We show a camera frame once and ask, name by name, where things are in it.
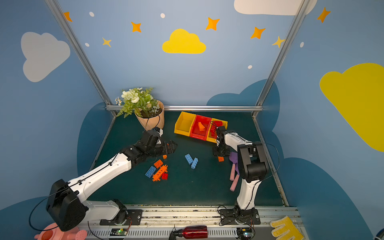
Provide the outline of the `orange slope lego brick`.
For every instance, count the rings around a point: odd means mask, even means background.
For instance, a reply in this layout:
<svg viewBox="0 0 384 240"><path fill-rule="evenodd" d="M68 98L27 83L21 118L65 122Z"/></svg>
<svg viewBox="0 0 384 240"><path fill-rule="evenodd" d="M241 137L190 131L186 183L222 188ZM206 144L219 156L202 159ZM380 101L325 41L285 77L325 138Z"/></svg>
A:
<svg viewBox="0 0 384 240"><path fill-rule="evenodd" d="M198 122L198 128L199 128L199 131L205 131L205 126L201 123L201 122Z"/></svg>

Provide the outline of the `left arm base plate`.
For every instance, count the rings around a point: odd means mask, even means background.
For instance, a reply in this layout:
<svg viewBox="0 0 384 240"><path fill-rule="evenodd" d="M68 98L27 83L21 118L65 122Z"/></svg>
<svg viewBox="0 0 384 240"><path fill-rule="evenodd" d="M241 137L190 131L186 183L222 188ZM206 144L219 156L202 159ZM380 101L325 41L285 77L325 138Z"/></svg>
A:
<svg viewBox="0 0 384 240"><path fill-rule="evenodd" d="M100 226L138 226L143 210L120 210L112 220L100 220Z"/></svg>

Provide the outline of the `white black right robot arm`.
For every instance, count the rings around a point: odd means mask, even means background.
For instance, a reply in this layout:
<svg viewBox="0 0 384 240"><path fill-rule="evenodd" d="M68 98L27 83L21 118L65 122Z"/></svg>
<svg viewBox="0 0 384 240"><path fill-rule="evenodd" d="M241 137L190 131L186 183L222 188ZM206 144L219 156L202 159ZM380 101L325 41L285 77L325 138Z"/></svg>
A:
<svg viewBox="0 0 384 240"><path fill-rule="evenodd" d="M269 164L261 142L251 142L238 133L228 132L224 126L216 128L217 146L213 154L217 157L229 157L231 150L237 154L238 177L242 180L241 190L236 200L236 215L251 215L255 209L255 197L258 187L269 172Z"/></svg>

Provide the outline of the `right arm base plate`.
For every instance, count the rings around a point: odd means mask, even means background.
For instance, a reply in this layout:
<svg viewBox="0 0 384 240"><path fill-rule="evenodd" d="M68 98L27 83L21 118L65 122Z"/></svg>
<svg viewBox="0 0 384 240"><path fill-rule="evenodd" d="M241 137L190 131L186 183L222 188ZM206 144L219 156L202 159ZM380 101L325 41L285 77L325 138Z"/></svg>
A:
<svg viewBox="0 0 384 240"><path fill-rule="evenodd" d="M252 208L250 210L219 209L220 226L226 225L260 225L261 220L258 210Z"/></svg>

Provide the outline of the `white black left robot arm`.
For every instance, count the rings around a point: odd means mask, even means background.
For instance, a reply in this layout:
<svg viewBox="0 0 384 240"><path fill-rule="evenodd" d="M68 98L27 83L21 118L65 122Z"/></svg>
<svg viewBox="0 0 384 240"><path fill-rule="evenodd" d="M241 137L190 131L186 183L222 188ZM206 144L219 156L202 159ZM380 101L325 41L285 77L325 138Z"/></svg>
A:
<svg viewBox="0 0 384 240"><path fill-rule="evenodd" d="M134 145L121 149L104 164L68 182L60 179L53 183L46 210L58 228L67 232L83 220L111 222L117 226L127 224L128 210L120 201L97 204L88 201L88 197L115 177L145 162L147 158L174 153L177 143L164 141L162 134L163 131L159 128L144 131L141 139Z"/></svg>

